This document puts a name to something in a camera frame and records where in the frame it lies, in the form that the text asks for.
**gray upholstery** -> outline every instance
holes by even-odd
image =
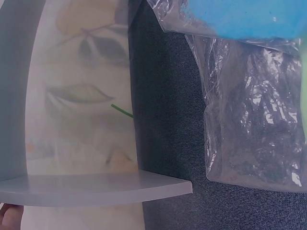
[[[193,182],[194,194],[145,202],[147,230],[303,230],[307,194],[207,180],[199,72],[182,34],[163,33],[145,0],[130,1],[130,67],[139,165]]]

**hand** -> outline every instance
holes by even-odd
[[[24,207],[4,204],[0,210],[0,230],[20,230]]]

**blue object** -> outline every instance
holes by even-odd
[[[189,0],[181,10],[232,39],[294,39],[307,25],[307,0]]]

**white shelf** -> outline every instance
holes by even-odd
[[[41,207],[109,206],[192,193],[192,184],[152,172],[28,175],[0,182],[1,202]]]

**leaf pattern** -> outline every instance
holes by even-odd
[[[74,103],[100,103],[113,99],[91,84],[53,87],[47,91],[55,97]]]
[[[127,27],[109,27],[108,28],[110,31],[122,35],[122,36],[127,36],[128,35],[128,28]]]
[[[106,160],[110,172],[134,172],[137,171],[138,165],[134,163],[121,148],[114,146]]]
[[[57,16],[56,25],[63,35],[81,35],[81,28],[92,30],[114,24],[116,4],[108,0],[74,0]]]
[[[45,107],[62,138],[66,140],[77,138],[80,143],[86,143],[93,128],[91,121],[84,115],[63,104],[58,98],[52,98],[48,93],[45,96]]]
[[[111,60],[123,60],[127,58],[126,52],[121,44],[107,37],[92,37],[99,54]]]
[[[93,58],[93,54],[92,54],[92,51],[91,51],[90,44],[88,43],[88,41],[86,39],[83,39],[81,41],[81,44],[80,44],[80,47],[79,47],[79,54],[85,59],[92,59]]]

